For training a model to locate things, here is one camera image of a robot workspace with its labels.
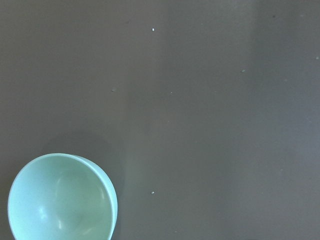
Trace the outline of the light green bowl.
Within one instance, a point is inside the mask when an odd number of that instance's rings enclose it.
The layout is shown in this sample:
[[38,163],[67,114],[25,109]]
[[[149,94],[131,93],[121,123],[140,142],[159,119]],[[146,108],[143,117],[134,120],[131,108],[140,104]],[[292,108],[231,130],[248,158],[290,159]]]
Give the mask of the light green bowl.
[[50,153],[16,175],[7,215],[16,240],[110,240],[117,223],[117,194],[94,162]]

